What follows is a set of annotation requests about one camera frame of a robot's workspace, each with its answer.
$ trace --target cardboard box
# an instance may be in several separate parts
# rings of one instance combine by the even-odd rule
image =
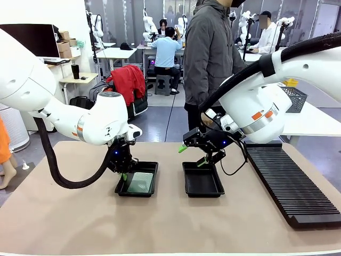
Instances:
[[[59,52],[66,52],[71,50],[70,49],[70,44],[68,42],[61,42],[61,43],[57,43],[58,46],[58,51]]]
[[[70,48],[71,48],[72,57],[80,56],[80,48],[78,46],[71,46]]]
[[[68,42],[70,46],[77,46],[77,40],[75,38],[63,39],[63,42]]]
[[[71,50],[65,51],[65,52],[60,52],[59,53],[60,57],[62,59],[70,59],[72,58]]]
[[[62,36],[62,38],[60,38],[60,39],[69,39],[70,38],[68,31],[59,31],[59,33]]]

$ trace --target brown tabletop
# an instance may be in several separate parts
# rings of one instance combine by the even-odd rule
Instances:
[[[173,252],[314,252],[341,249],[341,229],[295,231],[282,217],[250,164],[232,177],[217,165],[225,195],[188,198],[182,162],[203,156],[177,153],[179,143],[137,143],[141,161],[159,163],[151,198],[119,197],[119,176],[107,170],[93,185],[67,190],[52,180],[44,158],[0,209],[0,251],[20,254],[121,254]],[[341,209],[340,193],[291,145],[284,150]],[[83,142],[55,147],[59,168],[71,180],[91,176],[107,150]],[[226,149],[226,171],[243,161]]]

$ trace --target monitor screen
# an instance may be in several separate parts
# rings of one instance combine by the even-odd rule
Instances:
[[[53,26],[48,24],[1,24],[10,34],[37,57],[59,58]]]

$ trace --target black pole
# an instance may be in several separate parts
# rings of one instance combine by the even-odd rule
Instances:
[[[93,38],[93,31],[92,31],[92,24],[91,24],[91,14],[87,12],[86,13],[86,18],[87,18],[87,24],[90,27],[90,41],[91,41],[92,50],[94,52],[94,62],[97,64],[98,59],[97,59],[97,55],[96,55],[96,47],[95,47],[95,42],[94,42],[94,38]]]
[[[252,20],[252,19],[249,19],[249,20],[247,21],[247,23],[248,23],[248,27],[247,27],[247,34],[246,34],[245,45],[244,45],[243,61],[245,61],[246,48],[247,48],[247,45],[248,45],[248,43],[249,43],[249,33],[250,33],[250,28],[251,28],[251,24],[253,23],[253,20]]]
[[[282,40],[282,35],[283,35],[283,32],[284,32],[284,29],[285,29],[285,24],[283,23],[282,26],[281,26],[280,32],[279,32],[279,37],[278,37],[278,41],[277,41],[277,44],[276,44],[275,52],[279,50],[279,45],[280,45],[281,40]]]

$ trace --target chair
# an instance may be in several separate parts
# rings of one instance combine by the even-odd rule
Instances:
[[[155,94],[169,96],[171,94],[172,80],[173,79],[171,76],[157,75],[156,85],[155,85]]]

